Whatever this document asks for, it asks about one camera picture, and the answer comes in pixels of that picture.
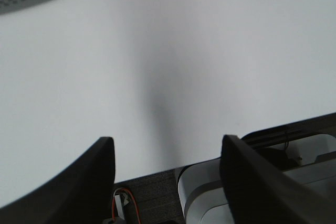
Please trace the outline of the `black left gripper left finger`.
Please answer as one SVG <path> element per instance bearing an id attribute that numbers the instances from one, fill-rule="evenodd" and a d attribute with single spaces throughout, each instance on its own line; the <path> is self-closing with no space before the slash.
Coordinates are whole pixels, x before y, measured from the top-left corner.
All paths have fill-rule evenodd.
<path id="1" fill-rule="evenodd" d="M 1 208 L 1 223 L 112 223 L 114 141 L 99 138 L 31 193 Z"/>

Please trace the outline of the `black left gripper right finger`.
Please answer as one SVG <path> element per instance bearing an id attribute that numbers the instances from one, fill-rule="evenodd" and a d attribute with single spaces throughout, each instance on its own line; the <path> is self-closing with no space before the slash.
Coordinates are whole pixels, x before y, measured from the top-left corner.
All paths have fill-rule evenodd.
<path id="1" fill-rule="evenodd" d="M 335 203 L 283 174 L 236 135 L 224 135 L 220 177 L 234 223 L 335 223 Z"/>

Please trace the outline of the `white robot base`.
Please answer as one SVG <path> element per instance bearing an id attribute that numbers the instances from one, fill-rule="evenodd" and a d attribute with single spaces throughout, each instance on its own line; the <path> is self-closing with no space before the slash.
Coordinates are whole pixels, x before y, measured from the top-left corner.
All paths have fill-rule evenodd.
<path id="1" fill-rule="evenodd" d="M 335 201 L 335 137 L 318 134 L 261 148 L 258 153 L 285 175 Z M 186 223 L 233 223 L 219 174 L 220 160 L 183 169 L 177 179 Z"/>

